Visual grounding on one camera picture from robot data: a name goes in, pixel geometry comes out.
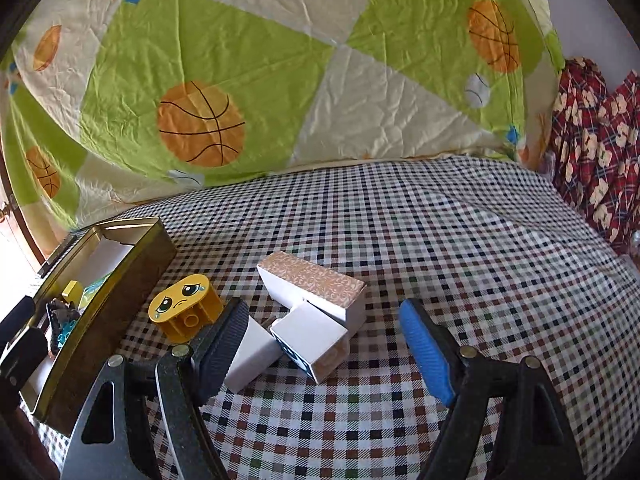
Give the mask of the yellow crying face block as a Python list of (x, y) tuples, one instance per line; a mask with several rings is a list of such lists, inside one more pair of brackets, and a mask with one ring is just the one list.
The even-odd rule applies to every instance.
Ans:
[(148, 309), (149, 319), (171, 344), (185, 344), (203, 326), (214, 324), (224, 302), (204, 274), (191, 274), (159, 292)]

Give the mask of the yellow cube block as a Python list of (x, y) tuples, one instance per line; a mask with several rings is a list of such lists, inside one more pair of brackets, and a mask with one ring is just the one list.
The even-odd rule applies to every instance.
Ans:
[(61, 292), (63, 301), (70, 308), (78, 308), (80, 306), (84, 286), (78, 281), (69, 281)]

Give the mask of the green card pack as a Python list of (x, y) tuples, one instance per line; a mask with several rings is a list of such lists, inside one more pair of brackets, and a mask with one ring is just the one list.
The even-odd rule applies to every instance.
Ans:
[(88, 305), (91, 304), (91, 301), (96, 296), (100, 288), (105, 284), (105, 282), (110, 277), (111, 277), (111, 274), (107, 273), (104, 276), (102, 276), (102, 278), (99, 278), (98, 280), (86, 286), (80, 296), (78, 308), (85, 309), (86, 307), (88, 307)]

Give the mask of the basketball pattern bed sheet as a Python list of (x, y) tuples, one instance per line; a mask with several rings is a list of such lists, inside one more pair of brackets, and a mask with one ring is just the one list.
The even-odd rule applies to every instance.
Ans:
[(266, 174), (448, 154), (534, 168), (547, 0), (1, 0), (1, 149), (40, 252)]

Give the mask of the white charger cube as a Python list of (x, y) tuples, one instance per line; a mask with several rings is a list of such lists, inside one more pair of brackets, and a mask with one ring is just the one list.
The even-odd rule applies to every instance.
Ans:
[(239, 393), (281, 356), (280, 344), (250, 316), (246, 332), (224, 378), (224, 385), (232, 393)]

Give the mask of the gold metal tin box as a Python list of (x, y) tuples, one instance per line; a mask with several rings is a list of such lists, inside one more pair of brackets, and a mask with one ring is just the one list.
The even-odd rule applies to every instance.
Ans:
[(52, 266), (35, 293), (32, 327), (43, 328), (46, 303), (68, 283), (101, 282), (55, 358), (48, 356), (21, 395), (30, 414), (65, 437), (106, 359), (118, 348), (177, 249), (157, 217), (105, 221), (92, 226)]

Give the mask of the red patterned cloth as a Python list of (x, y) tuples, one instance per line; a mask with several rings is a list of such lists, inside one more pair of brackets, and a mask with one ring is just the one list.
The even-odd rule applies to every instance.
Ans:
[(552, 183), (618, 254), (639, 231), (639, 74), (613, 91), (589, 58), (570, 58), (552, 110)]

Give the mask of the white box cork top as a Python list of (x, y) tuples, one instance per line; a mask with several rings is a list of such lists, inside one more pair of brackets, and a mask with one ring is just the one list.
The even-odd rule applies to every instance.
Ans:
[(287, 252), (273, 252), (257, 265), (270, 297), (288, 310), (313, 306), (354, 336), (366, 322), (365, 282)]

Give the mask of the checkered tablecloth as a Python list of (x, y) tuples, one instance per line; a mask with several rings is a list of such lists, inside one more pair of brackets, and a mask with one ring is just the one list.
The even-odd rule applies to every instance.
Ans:
[(494, 359), (536, 356), (562, 398), (590, 479), (639, 429), (639, 274), (539, 174), (449, 157), (370, 162), (211, 188), (130, 210), (177, 253), (158, 286), (206, 274), (256, 320), (282, 315), (260, 260), (289, 252), (367, 284), (349, 359), (314, 384), (282, 359), (203, 410), (233, 479), (412, 479), (446, 411), (399, 328), (423, 302)]

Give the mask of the white box star pattern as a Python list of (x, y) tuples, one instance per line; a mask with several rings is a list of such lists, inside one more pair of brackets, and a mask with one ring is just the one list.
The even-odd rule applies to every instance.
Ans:
[(317, 385), (349, 356), (346, 328), (311, 304), (302, 304), (269, 329), (285, 354)]

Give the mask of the black phone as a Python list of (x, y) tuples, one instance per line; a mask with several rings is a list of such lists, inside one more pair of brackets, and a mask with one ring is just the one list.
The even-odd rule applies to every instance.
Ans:
[(58, 260), (60, 260), (66, 252), (72, 248), (78, 240), (82, 237), (82, 233), (73, 232), (68, 234), (61, 244), (52, 252), (47, 260), (40, 266), (37, 274), (40, 278), (45, 278), (49, 272), (56, 266)]

